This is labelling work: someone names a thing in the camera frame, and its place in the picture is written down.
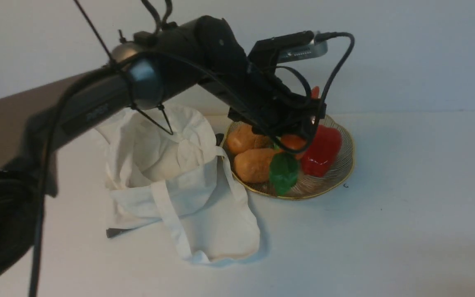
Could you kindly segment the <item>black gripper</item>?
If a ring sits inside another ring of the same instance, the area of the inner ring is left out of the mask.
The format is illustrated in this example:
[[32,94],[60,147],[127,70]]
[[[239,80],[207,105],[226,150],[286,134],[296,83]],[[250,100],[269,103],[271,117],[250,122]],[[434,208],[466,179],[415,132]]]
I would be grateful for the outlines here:
[[296,77],[305,88],[304,95],[292,92],[274,74],[229,74],[228,117],[268,137],[296,134],[306,141],[313,138],[327,105],[321,98],[312,98],[305,78]]

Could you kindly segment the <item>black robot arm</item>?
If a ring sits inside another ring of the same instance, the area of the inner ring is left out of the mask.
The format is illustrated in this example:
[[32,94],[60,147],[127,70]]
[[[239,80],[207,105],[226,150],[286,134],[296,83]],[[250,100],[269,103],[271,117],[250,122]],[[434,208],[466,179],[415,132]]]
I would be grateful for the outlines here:
[[46,194],[58,193],[55,152],[126,107],[163,110],[194,85],[230,107],[232,120],[270,138],[309,140],[325,104],[292,93],[279,63],[327,51],[329,33],[257,41],[245,53],[224,19],[202,16],[122,40],[106,66],[0,99],[0,275],[32,246]]

